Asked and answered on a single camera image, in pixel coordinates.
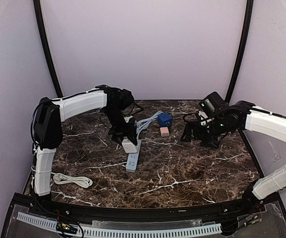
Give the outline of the white cube socket adapter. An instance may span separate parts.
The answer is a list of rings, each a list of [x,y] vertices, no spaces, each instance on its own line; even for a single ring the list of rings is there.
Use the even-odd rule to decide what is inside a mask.
[[[125,137],[122,141],[122,146],[125,153],[127,154],[137,153],[139,149],[139,142],[137,143],[137,145],[135,145],[127,137]]]

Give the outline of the blue cube socket adapter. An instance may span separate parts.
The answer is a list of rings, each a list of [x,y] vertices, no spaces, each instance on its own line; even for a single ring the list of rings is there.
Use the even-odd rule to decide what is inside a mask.
[[[173,118],[169,113],[161,113],[157,117],[157,122],[160,127],[171,127]]]

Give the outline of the light blue power strip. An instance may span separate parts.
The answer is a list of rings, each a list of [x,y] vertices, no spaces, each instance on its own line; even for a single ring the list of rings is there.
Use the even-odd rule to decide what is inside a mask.
[[[144,130],[148,129],[149,125],[152,122],[156,121],[158,119],[158,116],[162,113],[163,113],[163,111],[158,111],[153,116],[146,118],[146,119],[142,119],[136,123],[136,127],[137,127],[136,133],[137,133],[138,144],[136,146],[136,151],[134,153],[128,154],[128,159],[127,159],[127,163],[126,163],[126,171],[127,172],[131,172],[131,173],[136,172],[138,160],[139,160],[139,155],[140,155],[140,150],[141,150],[141,144],[142,144],[142,141],[140,140],[140,134]]]

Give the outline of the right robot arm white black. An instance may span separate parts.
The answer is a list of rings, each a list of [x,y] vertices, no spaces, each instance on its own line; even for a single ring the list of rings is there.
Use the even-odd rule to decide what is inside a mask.
[[[228,133],[236,130],[257,132],[286,143],[286,117],[253,103],[238,101],[229,105],[217,93],[212,92],[199,102],[200,110],[195,121],[185,120],[180,138],[182,142],[197,139],[204,147],[218,148]],[[264,178],[252,182],[243,199],[255,202],[286,188],[286,164]]]

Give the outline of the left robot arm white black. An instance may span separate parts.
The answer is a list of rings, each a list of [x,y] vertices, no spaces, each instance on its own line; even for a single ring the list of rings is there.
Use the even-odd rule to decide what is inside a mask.
[[[51,193],[53,158],[63,140],[62,123],[71,117],[100,109],[111,124],[108,131],[111,139],[123,146],[126,153],[138,152],[141,142],[135,120],[123,115],[123,111],[133,104],[134,97],[129,90],[107,85],[63,98],[42,98],[33,113],[30,128],[35,194],[41,197]]]

